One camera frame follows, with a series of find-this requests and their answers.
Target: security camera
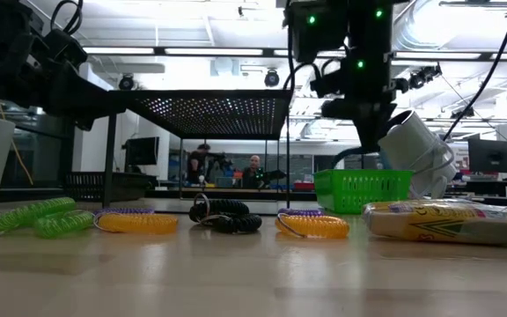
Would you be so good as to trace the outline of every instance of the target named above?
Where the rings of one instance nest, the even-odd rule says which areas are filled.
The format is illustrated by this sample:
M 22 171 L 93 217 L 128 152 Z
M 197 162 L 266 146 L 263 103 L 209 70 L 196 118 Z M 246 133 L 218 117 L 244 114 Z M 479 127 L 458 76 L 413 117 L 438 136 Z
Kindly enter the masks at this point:
M 124 91 L 132 90 L 135 86 L 134 74 L 123 74 L 119 82 L 119 89 Z
M 279 85 L 279 75 L 277 74 L 277 70 L 268 70 L 267 75 L 265 75 L 265 86 L 275 87 L 277 85 Z

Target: perforated metal tabletop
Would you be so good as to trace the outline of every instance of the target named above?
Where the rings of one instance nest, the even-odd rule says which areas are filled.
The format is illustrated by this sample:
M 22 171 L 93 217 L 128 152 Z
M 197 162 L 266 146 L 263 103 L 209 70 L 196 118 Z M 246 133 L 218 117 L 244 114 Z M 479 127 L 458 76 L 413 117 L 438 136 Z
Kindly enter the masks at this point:
M 291 97 L 277 90 L 110 93 L 183 139 L 278 140 Z

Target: black metal table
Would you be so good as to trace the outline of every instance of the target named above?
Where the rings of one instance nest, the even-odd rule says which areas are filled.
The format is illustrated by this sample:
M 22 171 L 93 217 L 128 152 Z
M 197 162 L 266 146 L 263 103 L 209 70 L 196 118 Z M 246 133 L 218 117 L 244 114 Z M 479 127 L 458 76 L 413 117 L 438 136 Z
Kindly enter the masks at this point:
M 290 184 L 290 91 L 178 90 L 108 93 L 115 101 L 125 103 L 128 110 L 180 138 L 180 196 L 184 139 L 265 140 L 267 155 L 267 141 L 278 141 L 285 123 L 287 184 Z M 109 116 L 107 130 L 103 207 L 108 207 L 111 202 L 115 133 L 116 114 Z M 287 186 L 286 197 L 289 207 L 290 186 Z

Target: yellow coiled keychain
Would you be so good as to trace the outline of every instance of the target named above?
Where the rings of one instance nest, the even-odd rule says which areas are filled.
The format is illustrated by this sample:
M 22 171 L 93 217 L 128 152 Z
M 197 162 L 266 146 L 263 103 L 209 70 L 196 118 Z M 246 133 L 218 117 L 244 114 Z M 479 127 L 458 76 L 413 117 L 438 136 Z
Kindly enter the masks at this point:
M 166 234 L 175 232 L 177 221 L 176 217 L 167 215 L 109 213 L 97 216 L 94 224 L 106 232 Z
M 345 220 L 329 216 L 289 216 L 281 213 L 277 215 L 275 225 L 281 232 L 299 238 L 345 239 L 349 233 Z

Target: snack package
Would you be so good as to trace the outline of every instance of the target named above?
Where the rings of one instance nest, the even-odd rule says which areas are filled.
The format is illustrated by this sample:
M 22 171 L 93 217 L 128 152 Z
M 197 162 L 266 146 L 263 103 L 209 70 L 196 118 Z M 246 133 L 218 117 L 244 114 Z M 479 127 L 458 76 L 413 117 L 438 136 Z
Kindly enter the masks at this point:
M 507 245 L 507 207 L 465 200 L 369 203 L 364 220 L 377 235 L 415 241 Z

